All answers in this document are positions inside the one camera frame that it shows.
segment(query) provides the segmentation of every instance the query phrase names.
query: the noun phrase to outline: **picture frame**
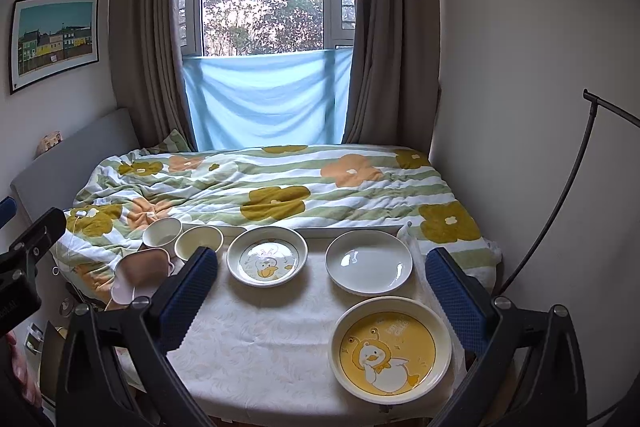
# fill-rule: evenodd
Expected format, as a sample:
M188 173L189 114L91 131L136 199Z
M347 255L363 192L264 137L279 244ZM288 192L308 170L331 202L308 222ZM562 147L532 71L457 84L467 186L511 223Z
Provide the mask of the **picture frame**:
M98 62L98 0L17 0L9 42L10 94Z

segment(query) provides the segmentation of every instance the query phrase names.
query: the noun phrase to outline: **human hand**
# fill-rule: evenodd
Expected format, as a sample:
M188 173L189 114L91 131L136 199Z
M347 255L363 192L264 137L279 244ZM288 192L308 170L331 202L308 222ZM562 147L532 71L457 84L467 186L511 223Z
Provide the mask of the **human hand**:
M27 370L27 359L24 353L18 347L18 341L15 338L15 333L9 331L6 334L6 339L11 349L11 365L14 369L14 376L18 382L20 382L20 389L22 390L22 397L31 405L39 409L42 406L42 395L40 390L31 378L29 371Z

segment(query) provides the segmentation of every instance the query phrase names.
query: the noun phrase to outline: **screw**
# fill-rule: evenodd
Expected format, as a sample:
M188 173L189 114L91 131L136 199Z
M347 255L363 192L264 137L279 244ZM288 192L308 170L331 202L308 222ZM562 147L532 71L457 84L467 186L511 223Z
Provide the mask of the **screw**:
M562 304L556 304L554 306L554 313L558 317L566 317L569 314L569 310L567 308L565 308L564 306L562 306Z
M507 297L499 296L494 299L494 304L501 310L508 310L511 308L511 301Z
M78 304L78 306L76 306L76 309L74 310L74 313L78 316L82 316L84 314L87 314L89 312L89 305L87 304Z
M147 297L145 295L141 295L140 297L136 297L135 299L133 299L133 302L131 303L131 306L135 310L140 310L142 308L146 308L147 306L149 306L149 297Z

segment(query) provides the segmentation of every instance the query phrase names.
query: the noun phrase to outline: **striped blanket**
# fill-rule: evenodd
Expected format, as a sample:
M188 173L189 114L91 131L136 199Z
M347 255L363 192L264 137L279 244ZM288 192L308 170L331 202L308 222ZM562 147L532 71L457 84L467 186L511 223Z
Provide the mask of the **striped blanket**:
M446 247L491 288L500 258L427 157L369 145L274 146L178 153L135 150L102 161L66 212L54 256L67 278L107 302L114 268L150 223L247 228L404 225L426 254Z

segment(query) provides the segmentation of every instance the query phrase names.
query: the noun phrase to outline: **sky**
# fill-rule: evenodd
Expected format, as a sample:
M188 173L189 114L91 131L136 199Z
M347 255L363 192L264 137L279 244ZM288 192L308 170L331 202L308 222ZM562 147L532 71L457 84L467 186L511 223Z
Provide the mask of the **sky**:
M62 25L91 26L93 4L91 2L65 2L32 6L20 10L20 24L18 33L39 30L41 33L52 34Z

